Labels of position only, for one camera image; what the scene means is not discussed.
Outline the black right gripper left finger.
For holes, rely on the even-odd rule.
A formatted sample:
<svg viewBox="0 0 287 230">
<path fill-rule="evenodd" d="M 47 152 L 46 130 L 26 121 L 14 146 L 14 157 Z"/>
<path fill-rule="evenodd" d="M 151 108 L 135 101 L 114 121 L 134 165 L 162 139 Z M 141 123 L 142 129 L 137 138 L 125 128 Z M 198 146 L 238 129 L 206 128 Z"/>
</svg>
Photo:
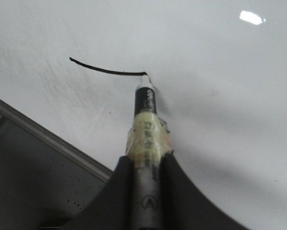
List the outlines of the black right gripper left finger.
<svg viewBox="0 0 287 230">
<path fill-rule="evenodd" d="M 111 178 L 96 198 L 63 230 L 127 230 L 131 203 L 133 164 L 128 156 L 119 158 Z"/>
</svg>

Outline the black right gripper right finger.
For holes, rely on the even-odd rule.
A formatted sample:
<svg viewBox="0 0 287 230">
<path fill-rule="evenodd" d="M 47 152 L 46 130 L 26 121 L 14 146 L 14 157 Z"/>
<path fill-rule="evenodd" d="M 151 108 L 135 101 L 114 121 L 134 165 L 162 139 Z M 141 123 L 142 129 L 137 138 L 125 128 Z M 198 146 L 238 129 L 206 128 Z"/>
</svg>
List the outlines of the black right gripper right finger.
<svg viewBox="0 0 287 230">
<path fill-rule="evenodd" d="M 160 164 L 161 197 L 166 230 L 245 230 L 214 205 L 188 178 L 173 154 Z"/>
</svg>

